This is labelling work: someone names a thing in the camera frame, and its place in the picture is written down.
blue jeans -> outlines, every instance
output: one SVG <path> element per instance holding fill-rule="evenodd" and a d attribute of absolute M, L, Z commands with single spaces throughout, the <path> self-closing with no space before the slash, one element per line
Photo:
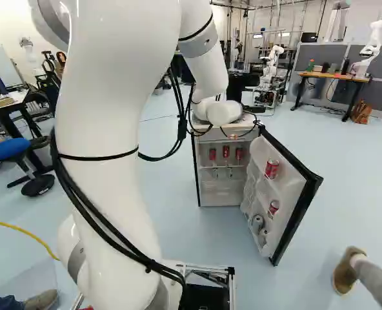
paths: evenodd
<path fill-rule="evenodd" d="M 15 296 L 0 297 L 0 310 L 23 310 L 24 305 L 18 302 Z"/>

black stool base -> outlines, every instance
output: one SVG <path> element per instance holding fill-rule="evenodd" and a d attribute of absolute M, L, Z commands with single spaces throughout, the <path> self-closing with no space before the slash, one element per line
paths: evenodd
<path fill-rule="evenodd" d="M 55 183 L 55 177 L 51 174 L 37 176 L 22 187 L 22 195 L 29 197 L 40 196 L 49 191 Z"/>

yellow cable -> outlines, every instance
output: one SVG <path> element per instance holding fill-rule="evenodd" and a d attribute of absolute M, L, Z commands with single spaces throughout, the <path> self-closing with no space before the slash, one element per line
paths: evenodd
<path fill-rule="evenodd" d="M 49 248 L 49 245 L 47 245 L 42 239 L 40 239 L 39 237 L 35 236 L 34 234 L 32 234 L 31 232 L 28 232 L 26 230 L 24 230 L 23 228 L 20 228 L 18 226 L 15 226 L 15 225 L 10 225 L 10 224 L 7 224 L 7 223 L 3 223 L 3 222 L 0 222 L 0 226 L 5 226 L 5 227 L 9 227 L 11 229 L 14 229 L 15 231 L 20 231 L 21 233 L 24 233 L 26 235 L 28 235 L 29 237 L 35 239 L 37 242 L 39 242 L 41 245 L 43 245 L 45 247 L 45 249 L 48 251 L 49 255 L 54 259 L 54 260 L 60 260 L 58 257 L 56 257 L 56 255 L 52 252 L 52 250 Z"/>

tan shoe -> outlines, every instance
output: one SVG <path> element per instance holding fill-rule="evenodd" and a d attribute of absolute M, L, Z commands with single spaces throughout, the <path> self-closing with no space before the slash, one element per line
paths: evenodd
<path fill-rule="evenodd" d="M 336 293 L 339 295 L 344 295 L 350 292 L 354 283 L 357 281 L 357 274 L 350 264 L 350 259 L 355 254 L 363 254 L 366 256 L 366 253 L 363 250 L 358 249 L 357 247 L 348 247 L 334 269 L 332 285 Z"/>
<path fill-rule="evenodd" d="M 25 306 L 24 310 L 48 310 L 54 305 L 57 297 L 57 290 L 49 289 L 26 300 L 23 303 Z"/>

soda can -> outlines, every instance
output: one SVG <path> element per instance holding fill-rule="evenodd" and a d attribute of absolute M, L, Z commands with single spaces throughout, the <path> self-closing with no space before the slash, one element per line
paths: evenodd
<path fill-rule="evenodd" d="M 242 147 L 236 148 L 236 160 L 242 160 L 244 156 L 244 149 Z"/>
<path fill-rule="evenodd" d="M 208 157 L 211 161 L 216 160 L 217 157 L 217 150 L 216 149 L 210 149 L 210 152 L 208 153 Z"/>
<path fill-rule="evenodd" d="M 272 200 L 270 202 L 270 206 L 268 207 L 268 211 L 269 213 L 274 216 L 275 213 L 280 209 L 280 203 L 278 202 L 278 200 Z"/>
<path fill-rule="evenodd" d="M 224 158 L 230 157 L 230 147 L 228 145 L 224 145 L 223 147 L 223 157 Z"/>
<path fill-rule="evenodd" d="M 273 180 L 276 178 L 277 173 L 279 170 L 279 161 L 278 160 L 268 160 L 266 165 L 266 171 L 264 175 L 269 178 L 270 180 Z"/>

